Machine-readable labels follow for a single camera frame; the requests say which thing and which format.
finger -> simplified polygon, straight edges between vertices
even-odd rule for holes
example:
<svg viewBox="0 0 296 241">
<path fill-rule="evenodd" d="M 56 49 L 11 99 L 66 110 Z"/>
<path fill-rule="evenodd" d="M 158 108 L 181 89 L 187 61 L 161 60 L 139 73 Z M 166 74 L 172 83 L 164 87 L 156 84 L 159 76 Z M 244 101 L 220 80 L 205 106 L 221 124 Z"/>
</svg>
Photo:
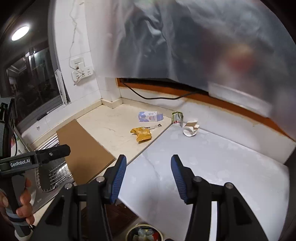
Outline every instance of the finger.
<svg viewBox="0 0 296 241">
<path fill-rule="evenodd" d="M 31 185 L 32 185 L 32 183 L 31 183 L 30 179 L 26 178 L 26 184 L 25 184 L 26 188 L 29 188 Z"/>
<path fill-rule="evenodd" d="M 34 218 L 33 215 L 31 215 L 31 216 L 26 218 L 26 221 L 27 221 L 28 224 L 33 225 L 34 222 L 35 222 L 35 218 Z"/>
<path fill-rule="evenodd" d="M 17 209 L 17 215 L 19 215 L 20 218 L 29 217 L 32 215 L 32 205 L 29 203 L 28 205 L 19 207 Z"/>
<path fill-rule="evenodd" d="M 2 193 L 2 192 L 0 192 L 0 206 L 1 207 L 8 207 L 8 200 L 7 200 L 7 198 L 5 197 L 5 195 Z"/>
<path fill-rule="evenodd" d="M 29 192 L 28 189 L 25 189 L 20 196 L 20 202 L 23 205 L 28 205 L 31 201 L 31 193 Z"/>
</svg>

stainless steel sink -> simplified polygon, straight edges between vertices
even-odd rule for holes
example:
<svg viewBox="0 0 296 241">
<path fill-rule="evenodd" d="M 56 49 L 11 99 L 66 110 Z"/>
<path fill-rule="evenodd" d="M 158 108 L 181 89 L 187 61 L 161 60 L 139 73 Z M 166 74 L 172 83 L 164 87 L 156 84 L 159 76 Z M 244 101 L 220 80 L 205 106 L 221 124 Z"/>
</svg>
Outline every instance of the stainless steel sink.
<svg viewBox="0 0 296 241">
<path fill-rule="evenodd" d="M 39 150 L 58 145 L 59 139 L 56 135 L 39 148 Z M 29 191 L 32 196 L 31 204 L 33 206 L 33 213 L 54 198 L 63 187 L 63 184 L 74 181 L 65 158 L 60 158 L 39 168 L 28 170 L 25 176 L 32 182 Z"/>
</svg>

round light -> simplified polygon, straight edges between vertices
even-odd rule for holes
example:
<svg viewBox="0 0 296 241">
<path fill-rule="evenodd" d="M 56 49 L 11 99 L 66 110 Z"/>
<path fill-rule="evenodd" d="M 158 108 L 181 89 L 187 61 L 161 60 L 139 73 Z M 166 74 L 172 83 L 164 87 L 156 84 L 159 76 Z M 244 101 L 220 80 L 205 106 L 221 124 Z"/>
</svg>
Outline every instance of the round light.
<svg viewBox="0 0 296 241">
<path fill-rule="evenodd" d="M 24 37 L 27 34 L 28 31 L 29 31 L 28 26 L 21 27 L 20 29 L 15 31 L 15 33 L 11 37 L 11 40 L 15 41 L 15 40 L 20 39 L 21 37 Z"/>
</svg>

power strip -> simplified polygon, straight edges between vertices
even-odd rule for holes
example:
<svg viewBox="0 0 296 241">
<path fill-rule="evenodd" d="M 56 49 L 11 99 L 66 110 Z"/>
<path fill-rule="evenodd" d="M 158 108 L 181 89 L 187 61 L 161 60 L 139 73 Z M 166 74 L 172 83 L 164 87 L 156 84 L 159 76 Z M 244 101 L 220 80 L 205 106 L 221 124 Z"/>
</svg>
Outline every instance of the power strip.
<svg viewBox="0 0 296 241">
<path fill-rule="evenodd" d="M 78 64 L 78 69 L 72 72 L 72 78 L 74 85 L 76 85 L 80 80 L 93 75 L 94 71 L 92 66 L 84 66 L 84 62 Z"/>
</svg>

translucent plastic cover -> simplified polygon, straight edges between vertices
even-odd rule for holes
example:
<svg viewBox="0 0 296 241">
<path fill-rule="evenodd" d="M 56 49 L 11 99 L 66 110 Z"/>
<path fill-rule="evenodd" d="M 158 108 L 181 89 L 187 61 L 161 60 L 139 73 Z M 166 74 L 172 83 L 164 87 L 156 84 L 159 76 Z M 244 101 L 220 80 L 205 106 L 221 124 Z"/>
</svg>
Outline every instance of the translucent plastic cover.
<svg viewBox="0 0 296 241">
<path fill-rule="evenodd" d="M 100 0 L 86 13 L 98 75 L 170 78 L 271 117 L 296 138 L 296 46 L 261 1 Z"/>
</svg>

